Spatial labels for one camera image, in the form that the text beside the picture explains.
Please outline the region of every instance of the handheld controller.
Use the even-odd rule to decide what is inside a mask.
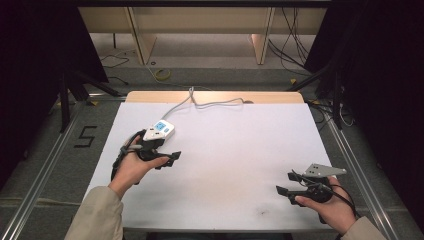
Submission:
[[[115,177],[119,165],[129,152],[136,152],[138,157],[143,161],[151,161],[158,157],[168,157],[169,160],[162,166],[156,167],[156,169],[160,170],[162,167],[172,167],[174,161],[180,158],[181,152],[163,154],[159,153],[157,149],[162,146],[165,143],[165,140],[169,139],[174,134],[174,132],[174,125],[165,120],[160,120],[147,130],[143,129],[134,134],[127,141],[127,143],[121,147],[119,155],[112,165],[111,179]],[[136,142],[135,145],[131,145],[137,136],[140,136],[140,139]]]
[[[289,191],[287,188],[276,186],[277,193],[287,197],[292,205],[299,205],[300,207],[304,206],[296,202],[296,196],[304,196],[316,202],[325,203],[333,196],[330,182],[327,176],[340,175],[345,173],[345,169],[312,164],[302,175],[297,174],[294,171],[287,174],[290,181],[296,181],[300,184],[303,182],[302,186],[307,187],[305,191]],[[326,222],[324,219],[322,219],[320,215],[318,216],[320,222],[325,224]]]

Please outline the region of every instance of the aluminum rail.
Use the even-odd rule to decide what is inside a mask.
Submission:
[[[68,127],[63,133],[59,135],[58,139],[56,140],[35,181],[31,185],[31,188],[29,189],[25,198],[22,200],[19,208],[14,213],[12,219],[9,221],[6,230],[3,232],[1,237],[2,240],[17,239],[19,234],[22,232],[22,229],[24,228],[29,215],[34,209],[38,197],[43,191],[44,186],[46,185],[46,182],[49,179],[54,166],[56,165],[56,162],[60,158],[60,155],[69,139],[70,134],[78,122],[83,104],[83,102],[77,102],[77,104],[74,106],[71,115],[71,121]]]
[[[380,203],[376,192],[368,181],[367,176],[365,175],[362,167],[360,166],[358,159],[352,151],[352,148],[349,145],[348,140],[346,139],[343,130],[339,130],[333,120],[330,120],[329,115],[326,113],[325,118],[329,121],[330,130],[343,154],[343,157],[346,160],[349,171],[352,174],[355,182],[358,184],[359,190],[364,197],[365,203],[367,204],[374,220],[377,224],[380,232],[388,240],[397,240],[399,236],[397,235],[393,224],[390,220],[390,217],[387,215],[384,210],[383,205]]]

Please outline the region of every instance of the wrist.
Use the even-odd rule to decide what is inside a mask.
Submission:
[[[355,224],[356,219],[355,218],[350,218],[347,219],[344,223],[343,226],[339,229],[339,233],[343,236],[345,235],[349,229],[353,226],[353,224]]]
[[[109,183],[108,187],[112,189],[118,195],[119,199],[122,199],[124,197],[125,192],[131,187],[127,186],[127,184],[122,184],[116,179],[114,179],[112,182]]]

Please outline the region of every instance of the white table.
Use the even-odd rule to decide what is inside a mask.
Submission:
[[[123,103],[87,192],[109,183],[123,142],[173,106]],[[275,188],[305,190],[289,181],[287,173],[302,173],[311,163],[331,165],[306,104],[196,109],[187,103],[167,120],[176,132],[159,150],[182,151],[181,157],[171,168],[150,171],[126,193],[124,227],[184,232],[330,229],[319,222],[317,213],[291,205]]]

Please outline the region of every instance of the black cable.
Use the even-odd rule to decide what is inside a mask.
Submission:
[[[298,14],[299,14],[299,9],[298,8],[295,8],[294,9],[294,11],[295,11],[295,24],[294,24],[294,26],[295,26],[295,29],[294,29],[294,36],[295,36],[295,39],[296,39],[296,46],[298,47],[298,50],[300,50],[300,52],[302,53],[302,56],[303,56],[303,58],[305,58],[305,60],[307,59],[307,57],[305,56],[305,52],[308,54],[309,52],[308,52],[308,50],[306,50],[306,48],[305,48],[305,46],[303,46],[303,44],[302,44],[302,41],[300,41],[300,37],[299,37],[299,34],[298,34],[298,32],[297,32],[297,28],[299,27],[299,21],[297,20],[297,16],[298,16]]]
[[[318,110],[318,112],[320,112],[320,113],[321,113],[321,115],[322,115],[322,119],[321,119],[321,120],[319,120],[319,121],[315,121],[315,123],[322,123],[322,122],[324,122],[324,120],[325,120],[325,115],[324,115],[324,113],[321,111],[321,109],[320,109],[320,108],[315,108],[315,107],[312,107],[312,106],[311,106],[311,109],[316,109],[316,110]]]
[[[271,51],[276,56],[278,56],[280,58],[281,65],[283,66],[283,68],[285,70],[287,70],[288,72],[294,73],[294,74],[302,75],[302,76],[307,76],[307,77],[311,76],[311,74],[299,73],[299,72],[295,72],[295,71],[292,71],[292,70],[286,68],[286,66],[284,66],[283,60],[286,61],[286,62],[294,63],[294,64],[298,65],[299,67],[303,68],[304,70],[306,70],[302,64],[300,64],[299,62],[297,62],[296,60],[294,60],[292,57],[290,57],[286,53],[282,52],[282,50],[280,50],[279,48],[277,48],[277,46],[275,46],[275,44],[271,40],[268,40],[268,41],[269,41],[269,43],[271,43],[271,45],[269,45],[269,48],[271,49]]]
[[[321,189],[323,189],[324,191],[327,191],[328,193],[331,193],[332,195],[338,197],[340,200],[342,200],[344,203],[346,203],[352,209],[352,212],[353,212],[353,215],[354,216],[361,217],[361,215],[356,211],[356,207],[355,207],[355,205],[353,203],[352,196],[349,194],[349,192],[344,187],[342,187],[340,185],[335,185],[335,184],[334,185],[327,186],[325,184],[314,182],[314,181],[312,181],[312,180],[310,180],[310,179],[308,179],[308,178],[306,178],[306,177],[304,177],[304,176],[302,176],[300,174],[297,174],[294,170],[292,170],[292,172],[294,173],[294,175],[296,177],[296,180],[298,180],[298,182],[300,183],[300,185],[302,185],[304,187],[311,187],[311,186],[319,186],[319,185],[321,185],[322,186]],[[301,183],[301,181],[299,181],[299,178],[301,178],[305,183],[309,183],[309,184],[307,186],[303,185]],[[338,194],[337,192],[335,192],[332,188],[330,188],[330,187],[333,187],[333,186],[340,187],[349,196],[349,198],[350,198],[350,200],[352,202],[349,201],[349,200],[347,200],[345,197],[343,197],[342,195]]]
[[[126,63],[126,62],[129,62],[129,61],[130,61],[130,59],[129,59],[129,58],[122,58],[122,57],[117,57],[117,56],[113,56],[113,55],[107,55],[106,57],[101,58],[101,59],[100,59],[100,61],[103,61],[103,60],[105,60],[105,59],[106,59],[106,58],[108,58],[108,57],[114,57],[114,58],[118,58],[118,59],[123,59],[123,60],[125,60],[125,61],[123,61],[123,62],[121,62],[121,63],[118,63],[118,64],[116,64],[116,65],[114,65],[114,66],[103,66],[103,67],[105,67],[105,68],[114,68],[114,67],[117,67],[117,66],[119,66],[119,65],[122,65],[122,64],[124,64],[124,63]]]
[[[318,132],[321,132],[321,130],[325,127],[325,126],[327,126],[327,124],[328,124],[328,122],[330,122],[330,120],[332,119],[333,117],[330,117],[319,129],[318,129]]]
[[[121,79],[121,78],[119,78],[119,77],[107,77],[107,78],[118,79],[119,81],[123,82],[125,85],[129,85],[129,83],[128,83],[128,82],[125,82],[124,80],[122,80],[122,79]]]
[[[113,180],[113,178],[115,177],[116,172],[118,171],[119,166],[121,165],[122,160],[124,159],[124,157],[128,154],[128,148],[131,146],[132,142],[134,142],[134,140],[137,138],[137,136],[139,136],[141,133],[137,132],[134,135],[132,135],[129,139],[128,142],[126,142],[126,144],[124,144],[119,152],[118,157],[116,158],[115,162],[112,165],[112,173],[110,176],[111,181]]]
[[[297,29],[296,29],[296,21],[297,21],[297,14],[298,14],[298,9],[297,8],[294,8],[293,9],[293,24],[290,26],[290,23],[289,23],[289,20],[288,20],[288,18],[287,18],[287,15],[286,15],[286,12],[284,11],[284,8],[281,8],[281,10],[282,10],[282,12],[283,12],[283,16],[284,16],[284,19],[286,20],[286,23],[287,23],[287,26],[288,26],[288,28],[289,28],[289,30],[290,30],[290,34],[289,34],[289,36],[288,36],[288,38],[287,38],[287,40],[286,40],[286,43],[287,43],[287,41],[288,41],[288,39],[290,39],[290,36],[293,36],[293,39],[294,39],[294,41],[295,41],[295,43],[296,43],[296,49],[297,49],[297,52],[298,52],[298,55],[299,55],[299,58],[300,58],[300,60],[302,61],[302,63],[304,64],[304,62],[303,62],[303,59],[302,59],[302,56],[301,56],[301,54],[300,54],[300,52],[302,52],[301,51],[301,49],[300,49],[300,47],[299,47],[299,42],[300,42],[300,40],[298,39],[298,37],[297,37]]]

